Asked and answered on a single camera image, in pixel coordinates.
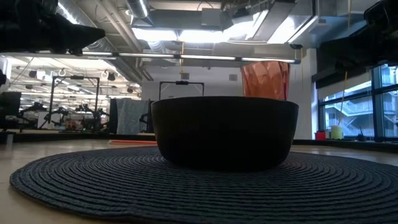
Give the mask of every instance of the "round woven rug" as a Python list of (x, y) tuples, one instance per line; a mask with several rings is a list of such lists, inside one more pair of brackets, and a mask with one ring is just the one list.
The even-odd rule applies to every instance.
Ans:
[(101, 219), (171, 223), (398, 223), (398, 167), (291, 152), (271, 170), (174, 166), (156, 147), (45, 157), (10, 183), (57, 209)]

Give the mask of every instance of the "white column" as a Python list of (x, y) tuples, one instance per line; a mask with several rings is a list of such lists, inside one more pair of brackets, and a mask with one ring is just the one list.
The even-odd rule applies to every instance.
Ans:
[(290, 67), (287, 99), (300, 107), (294, 139), (315, 139), (314, 133), (318, 129), (318, 95), (315, 84), (311, 82), (311, 76), (316, 72), (316, 49), (307, 49), (302, 63)]

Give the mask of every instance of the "metal frame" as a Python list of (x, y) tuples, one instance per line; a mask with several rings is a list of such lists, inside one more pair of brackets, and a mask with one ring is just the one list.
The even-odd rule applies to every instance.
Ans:
[[(381, 69), (376, 67), (371, 70), (371, 91), (365, 91), (362, 93), (353, 94), (344, 97), (344, 101), (354, 100), (370, 96), (373, 101), (373, 126), (374, 126), (374, 141), (398, 141), (398, 137), (386, 137), (384, 133), (384, 104), (382, 101), (382, 95), (390, 91), (398, 90), (398, 84), (382, 87), (381, 80)], [(329, 101), (320, 100), (318, 102), (318, 129), (322, 130), (325, 128), (325, 106), (341, 103), (342, 98), (337, 98)]]
[(195, 85), (195, 84), (199, 84), (201, 85), (201, 95), (204, 96), (205, 95), (205, 83), (200, 83), (200, 82), (188, 82), (188, 81), (176, 81), (176, 82), (160, 82), (159, 83), (159, 100), (161, 100), (161, 94), (162, 94), (162, 84), (163, 83), (171, 83), (171, 84), (176, 84), (176, 85)]
[[(96, 95), (95, 95), (95, 111), (97, 112), (97, 107), (98, 107), (98, 92), (100, 91), (100, 78), (98, 77), (77, 77), (76, 75), (72, 75), (72, 76), (54, 76), (52, 77), (52, 84), (51, 84), (51, 95), (50, 95), (50, 106), (49, 106), (49, 113), (52, 112), (52, 103), (53, 103), (53, 98), (54, 98), (54, 89), (55, 87), (58, 86), (59, 83), (55, 84), (55, 80), (56, 79), (60, 79), (61, 81), (59, 83), (61, 83), (64, 79), (66, 78), (70, 78), (72, 80), (84, 80), (84, 79), (92, 79), (92, 80), (97, 80), (97, 86), (96, 86)], [(97, 119), (97, 114), (93, 114), (94, 116), (94, 120)]]

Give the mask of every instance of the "white wall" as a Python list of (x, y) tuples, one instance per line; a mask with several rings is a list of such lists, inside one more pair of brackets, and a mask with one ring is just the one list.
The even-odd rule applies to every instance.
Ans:
[(317, 51), (315, 49), (308, 49), (302, 63), (292, 65), (290, 68), (287, 99), (300, 107), (295, 139), (315, 139), (314, 133), (318, 130), (318, 96), (315, 84), (311, 82), (311, 76), (316, 72)]
[[(159, 99), (159, 82), (175, 82), (180, 79), (180, 67), (147, 67), (147, 71), (155, 81), (142, 83), (142, 99)], [(241, 71), (239, 68), (185, 67), (184, 72), (190, 74), (190, 82), (205, 83), (205, 96), (243, 96)], [(236, 82), (229, 81), (229, 74), (237, 74)], [(201, 96), (201, 85), (162, 85), (162, 99), (182, 96)]]

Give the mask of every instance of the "wooden floor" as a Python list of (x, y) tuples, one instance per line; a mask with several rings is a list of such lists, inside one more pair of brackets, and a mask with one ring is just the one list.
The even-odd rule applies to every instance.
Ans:
[[(131, 146), (132, 145), (108, 145), (108, 141), (105, 140), (54, 141), (20, 143), (8, 146), (0, 145), (0, 223), (110, 223), (58, 212), (33, 202), (11, 189), (9, 186), (9, 176), (16, 169), (28, 162), (45, 156), (66, 152)], [(321, 146), (293, 146), (292, 151), (351, 157), (398, 166), (398, 154)]]

